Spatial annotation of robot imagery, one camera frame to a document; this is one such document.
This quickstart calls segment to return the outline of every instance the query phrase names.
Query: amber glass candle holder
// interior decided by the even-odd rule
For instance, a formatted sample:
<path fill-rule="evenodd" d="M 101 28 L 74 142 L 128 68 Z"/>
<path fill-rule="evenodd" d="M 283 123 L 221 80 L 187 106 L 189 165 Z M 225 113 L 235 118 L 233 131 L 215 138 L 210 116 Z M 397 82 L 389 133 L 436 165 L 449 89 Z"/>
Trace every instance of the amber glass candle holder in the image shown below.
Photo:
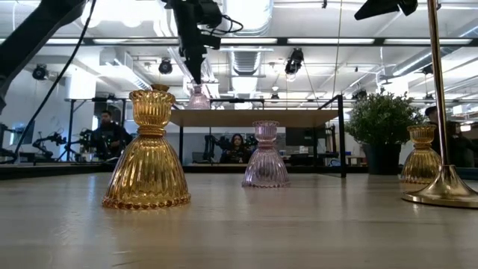
<path fill-rule="evenodd" d="M 148 209 L 190 202 L 182 166 L 164 138 L 175 97 L 168 86 L 129 94 L 139 134 L 125 149 L 113 172 L 102 205 Z"/>
<path fill-rule="evenodd" d="M 402 183 L 425 185 L 432 182 L 437 176 L 440 156 L 431 147 L 435 128 L 434 125 L 410 126 L 407 128 L 414 143 L 414 149 L 403 165 L 400 177 Z"/>

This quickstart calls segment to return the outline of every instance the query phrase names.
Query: pink glass candle holder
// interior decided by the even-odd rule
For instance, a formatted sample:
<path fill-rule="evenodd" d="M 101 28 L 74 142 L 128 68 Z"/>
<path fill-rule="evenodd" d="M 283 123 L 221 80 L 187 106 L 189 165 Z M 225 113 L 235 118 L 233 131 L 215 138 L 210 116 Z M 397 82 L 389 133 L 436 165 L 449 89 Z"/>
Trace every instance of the pink glass candle holder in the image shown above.
<path fill-rule="evenodd" d="M 187 104 L 187 109 L 209 109 L 209 99 L 208 97 L 202 93 L 202 86 L 196 85 L 194 86 L 193 92 L 191 94 L 191 98 L 189 99 L 189 103 Z"/>
<path fill-rule="evenodd" d="M 253 123 L 258 148 L 246 168 L 243 187 L 279 188 L 289 186 L 287 169 L 282 156 L 275 148 L 276 121 L 262 120 Z"/>

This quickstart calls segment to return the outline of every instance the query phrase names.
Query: overhead light fixture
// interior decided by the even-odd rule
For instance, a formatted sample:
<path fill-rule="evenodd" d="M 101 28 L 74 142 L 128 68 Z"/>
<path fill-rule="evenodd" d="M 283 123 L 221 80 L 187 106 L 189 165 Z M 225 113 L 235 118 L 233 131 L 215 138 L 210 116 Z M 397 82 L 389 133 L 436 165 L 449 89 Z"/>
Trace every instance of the overhead light fixture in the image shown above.
<path fill-rule="evenodd" d="M 337 45 L 339 44 L 372 44 L 375 42 L 373 38 L 289 38 L 288 44 L 323 44 Z"/>
<path fill-rule="evenodd" d="M 57 45 L 76 45 L 78 44 L 78 38 L 51 38 L 46 41 L 46 43 Z"/>
<path fill-rule="evenodd" d="M 299 72 L 302 67 L 302 62 L 304 61 L 304 53 L 301 48 L 294 48 L 291 53 L 291 56 L 285 64 L 285 77 L 287 81 L 294 81 L 296 79 L 296 74 Z"/>
<path fill-rule="evenodd" d="M 222 47 L 220 52 L 273 52 L 272 48 L 238 48 L 238 47 Z"/>
<path fill-rule="evenodd" d="M 141 25 L 141 21 L 139 19 L 125 19 L 122 21 L 122 23 L 129 28 L 136 28 Z"/>
<path fill-rule="evenodd" d="M 236 38 L 223 38 L 221 39 L 221 45 L 231 44 L 275 44 L 277 38 L 252 38 L 252 37 L 236 37 Z"/>
<path fill-rule="evenodd" d="M 440 45 L 467 45 L 472 41 L 472 39 L 466 38 L 444 38 L 440 39 Z M 411 38 L 411 39 L 386 39 L 384 41 L 385 45 L 429 45 L 430 39 L 426 38 Z"/>
<path fill-rule="evenodd" d="M 99 45 L 134 45 L 134 44 L 161 44 L 161 45 L 168 45 L 168 46 L 177 46 L 178 39 L 177 38 L 167 38 L 167 37 L 158 37 L 158 38 L 128 38 L 128 39 L 117 39 L 117 38 L 94 38 L 93 42 Z"/>
<path fill-rule="evenodd" d="M 371 18 L 400 10 L 408 16 L 417 10 L 417 0 L 367 0 L 355 14 L 356 20 Z"/>

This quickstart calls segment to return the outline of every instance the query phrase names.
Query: brass lamp base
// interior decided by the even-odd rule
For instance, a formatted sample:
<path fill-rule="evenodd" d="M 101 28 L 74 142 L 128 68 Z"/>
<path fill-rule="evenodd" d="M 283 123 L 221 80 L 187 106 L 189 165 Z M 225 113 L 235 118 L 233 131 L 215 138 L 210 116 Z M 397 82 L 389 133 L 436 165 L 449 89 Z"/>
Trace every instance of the brass lamp base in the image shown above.
<path fill-rule="evenodd" d="M 403 193 L 402 199 L 427 205 L 478 208 L 478 193 L 459 178 L 454 165 L 441 165 L 432 183 L 420 191 Z"/>

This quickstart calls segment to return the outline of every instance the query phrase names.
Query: wooden shelf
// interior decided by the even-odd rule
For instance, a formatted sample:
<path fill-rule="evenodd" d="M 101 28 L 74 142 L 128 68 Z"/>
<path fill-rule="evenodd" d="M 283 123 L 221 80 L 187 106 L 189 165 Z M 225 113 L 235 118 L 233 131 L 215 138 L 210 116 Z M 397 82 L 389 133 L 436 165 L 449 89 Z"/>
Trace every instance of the wooden shelf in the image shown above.
<path fill-rule="evenodd" d="M 183 127 L 251 127 L 258 120 L 275 120 L 281 127 L 308 128 L 338 117 L 338 110 L 173 110 L 171 123 Z"/>

